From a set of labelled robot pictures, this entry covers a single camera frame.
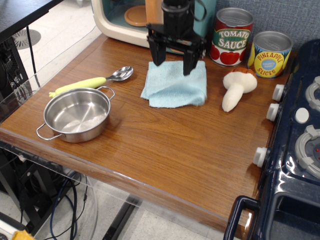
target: wall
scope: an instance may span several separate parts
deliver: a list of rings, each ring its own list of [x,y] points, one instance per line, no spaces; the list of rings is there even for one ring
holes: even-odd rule
[[[320,39],[319,0],[216,0],[216,11],[227,7],[248,10],[255,17],[253,36],[262,31],[287,33],[293,50],[307,41]]]

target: folded towel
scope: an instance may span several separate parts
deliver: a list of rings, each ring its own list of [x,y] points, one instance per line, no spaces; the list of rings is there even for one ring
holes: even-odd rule
[[[184,76],[183,61],[165,61],[160,66],[149,62],[141,98],[155,108],[200,106],[207,99],[207,71],[204,61],[198,61],[190,75]]]

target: toy microwave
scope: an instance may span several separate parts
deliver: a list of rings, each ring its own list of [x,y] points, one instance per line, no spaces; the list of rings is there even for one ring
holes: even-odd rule
[[[214,29],[215,0],[195,0],[194,31],[202,37]],[[163,24],[162,0],[91,0],[94,21],[106,36],[149,48],[147,23]]]

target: white knob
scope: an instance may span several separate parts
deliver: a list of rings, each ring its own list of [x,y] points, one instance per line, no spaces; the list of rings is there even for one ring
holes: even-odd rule
[[[262,167],[262,165],[264,164],[266,155],[267,155],[267,148],[266,147],[257,147],[255,154],[254,154],[254,158],[253,158],[253,163],[255,165],[257,165],[259,168]]]
[[[279,104],[271,103],[269,106],[268,113],[266,114],[266,119],[269,119],[270,121],[274,122],[276,119],[278,110],[279,110]]]
[[[274,88],[272,99],[280,102],[281,96],[284,93],[285,85],[277,84]]]
[[[294,118],[299,124],[305,124],[309,119],[309,112],[306,108],[300,107],[295,112]]]

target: orange plate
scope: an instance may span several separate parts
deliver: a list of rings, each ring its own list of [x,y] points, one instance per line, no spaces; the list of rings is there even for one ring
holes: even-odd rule
[[[146,6],[139,5],[129,8],[124,14],[124,19],[130,25],[144,27],[147,24]]]

